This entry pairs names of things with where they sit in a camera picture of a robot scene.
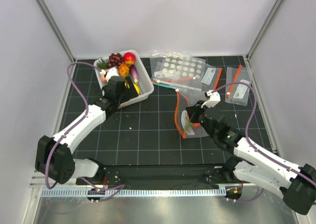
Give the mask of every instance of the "table surface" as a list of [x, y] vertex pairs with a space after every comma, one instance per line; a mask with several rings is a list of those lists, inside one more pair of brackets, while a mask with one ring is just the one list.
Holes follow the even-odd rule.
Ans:
[[[210, 65], [223, 68], [218, 87], [226, 83], [227, 67], [238, 67], [240, 64], [245, 66], [242, 56], [201, 58]], [[142, 58], [142, 61], [151, 77], [150, 59]], [[100, 94], [95, 72], [88, 66], [76, 67], [74, 80], [89, 102], [93, 102]], [[230, 125], [244, 131], [252, 110], [253, 95], [250, 93], [247, 106], [240, 106], [225, 103], [225, 91], [220, 94], [221, 102], [217, 107], [220, 107]], [[155, 85], [148, 99], [119, 109], [97, 126], [78, 146], [74, 158], [94, 158], [105, 165], [224, 163], [231, 155], [218, 149], [209, 137], [181, 137], [174, 123], [176, 102], [175, 90]], [[83, 101], [71, 86], [61, 129], [68, 126], [83, 110]], [[259, 108], [250, 123], [249, 133], [254, 142], [271, 151]]]

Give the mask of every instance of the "orange zipper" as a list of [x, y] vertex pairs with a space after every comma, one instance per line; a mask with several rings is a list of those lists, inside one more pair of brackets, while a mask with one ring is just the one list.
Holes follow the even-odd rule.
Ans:
[[220, 68], [219, 73], [218, 73], [218, 75], [217, 75], [216, 83], [215, 83], [214, 88], [213, 88], [214, 90], [217, 88], [219, 79], [220, 79], [221, 74], [222, 74], [222, 70], [223, 70], [223, 68]]
[[[235, 74], [235, 77], [234, 77], [234, 79], [233, 79], [233, 82], [235, 82], [236, 80], [237, 80], [237, 78], [238, 78], [238, 74], [239, 74], [239, 72], [240, 72], [240, 70], [241, 70], [241, 65], [239, 65], [239, 67], [238, 67], [238, 69], [237, 69], [237, 72], [236, 72], [236, 74]], [[231, 92], [232, 92], [232, 90], [233, 90], [233, 84], [231, 85], [231, 87], [229, 88], [229, 94], [227, 94], [226, 95], [226, 97], [228, 98], [230, 95], [231, 95]]]
[[[178, 123], [178, 119], [177, 119], [177, 115], [178, 115], [178, 111], [179, 111], [179, 104], [180, 104], [180, 96], [183, 96], [179, 91], [177, 91], [177, 106], [176, 106], [176, 110], [174, 112], [174, 123], [176, 124], [176, 128], [179, 131], [179, 133], [182, 135], [182, 137], [185, 139], [186, 138], [186, 131], [183, 130], [183, 132], [180, 129], [179, 123]], [[185, 96], [183, 96], [186, 101], [187, 101], [187, 106], [189, 106], [189, 99]], [[199, 127], [200, 124], [199, 123], [193, 123], [192, 127], [196, 128]]]

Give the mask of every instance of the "metal floor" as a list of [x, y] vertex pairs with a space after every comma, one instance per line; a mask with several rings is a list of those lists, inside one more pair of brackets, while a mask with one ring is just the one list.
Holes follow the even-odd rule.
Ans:
[[[243, 190], [243, 199], [251, 199], [260, 191], [255, 186], [245, 186]], [[86, 198], [41, 198], [34, 223], [298, 224], [295, 213], [268, 191], [250, 204], [227, 202], [223, 197], [118, 198], [77, 208], [86, 201]]]

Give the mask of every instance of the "grapes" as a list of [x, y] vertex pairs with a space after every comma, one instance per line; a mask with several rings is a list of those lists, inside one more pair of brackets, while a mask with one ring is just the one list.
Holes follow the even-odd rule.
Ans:
[[109, 56], [109, 68], [110, 67], [118, 67], [120, 66], [122, 63], [124, 63], [124, 58], [120, 53], [114, 54], [112, 53]]

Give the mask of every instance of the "white wall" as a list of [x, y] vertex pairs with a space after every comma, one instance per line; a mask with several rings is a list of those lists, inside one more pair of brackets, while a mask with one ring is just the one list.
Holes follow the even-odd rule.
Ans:
[[[316, 2], [286, 0], [251, 63], [284, 158], [316, 167]], [[310, 212], [316, 223], [316, 207]]]
[[53, 133], [65, 55], [35, 0], [0, 1], [0, 219], [20, 222], [38, 139]]
[[275, 0], [44, 0], [75, 57], [248, 53]]

